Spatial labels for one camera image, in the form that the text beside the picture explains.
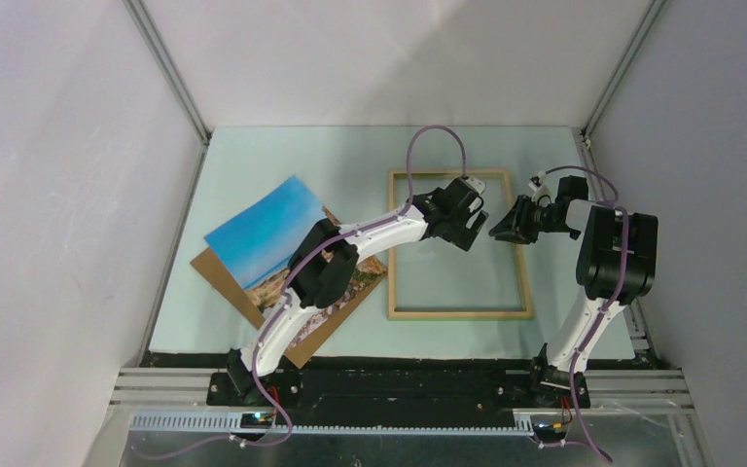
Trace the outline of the wooden picture frame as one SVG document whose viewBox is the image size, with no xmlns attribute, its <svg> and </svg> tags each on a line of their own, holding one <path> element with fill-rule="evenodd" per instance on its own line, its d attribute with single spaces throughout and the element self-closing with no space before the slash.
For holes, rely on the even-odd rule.
<svg viewBox="0 0 747 467">
<path fill-rule="evenodd" d="M 469 171 L 485 182 L 489 218 L 470 251 L 438 240 L 387 253 L 388 317 L 392 320 L 531 320 L 534 299 L 523 248 L 488 235 L 511 208 L 514 189 L 505 168 Z"/>
</svg>

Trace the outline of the beach landscape photo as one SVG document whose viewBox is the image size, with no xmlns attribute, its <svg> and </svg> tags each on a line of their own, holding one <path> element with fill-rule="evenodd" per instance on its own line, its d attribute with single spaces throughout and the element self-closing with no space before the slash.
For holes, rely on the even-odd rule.
<svg viewBox="0 0 747 467">
<path fill-rule="evenodd" d="M 206 234 L 205 249 L 212 248 L 231 275 L 245 283 L 284 258 L 290 261 L 314 224 L 324 219 L 340 224 L 301 179 L 291 176 Z"/>
</svg>

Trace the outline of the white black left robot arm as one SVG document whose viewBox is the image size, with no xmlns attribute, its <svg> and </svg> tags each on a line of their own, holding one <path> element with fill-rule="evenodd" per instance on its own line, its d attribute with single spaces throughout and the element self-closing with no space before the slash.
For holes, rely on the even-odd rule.
<svg viewBox="0 0 747 467">
<path fill-rule="evenodd" d="M 335 225 L 323 219 L 313 225 L 288 263 L 289 273 L 277 302 L 250 344 L 229 354 L 231 393 L 245 405 L 261 403 L 268 393 L 267 375 L 305 323 L 345 294 L 357 266 L 393 247 L 440 238 L 463 251 L 473 245 L 487 213 L 485 184 L 460 175 L 444 188 L 410 193 L 398 208 L 357 224 Z"/>
</svg>

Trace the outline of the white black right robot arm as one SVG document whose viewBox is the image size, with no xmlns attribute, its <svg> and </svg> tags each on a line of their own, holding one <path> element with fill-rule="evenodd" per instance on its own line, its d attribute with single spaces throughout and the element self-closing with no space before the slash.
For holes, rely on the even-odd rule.
<svg viewBox="0 0 747 467">
<path fill-rule="evenodd" d="M 532 244 L 540 234 L 561 233 L 581 242 L 575 278 L 577 299 L 556 337 L 531 361 L 526 391 L 538 406 L 550 407 L 578 390 L 593 347 L 611 321 L 653 287 L 658 218 L 628 213 L 589 198 L 587 179 L 565 176 L 549 194 L 545 177 L 531 181 L 489 232 L 498 241 Z"/>
</svg>

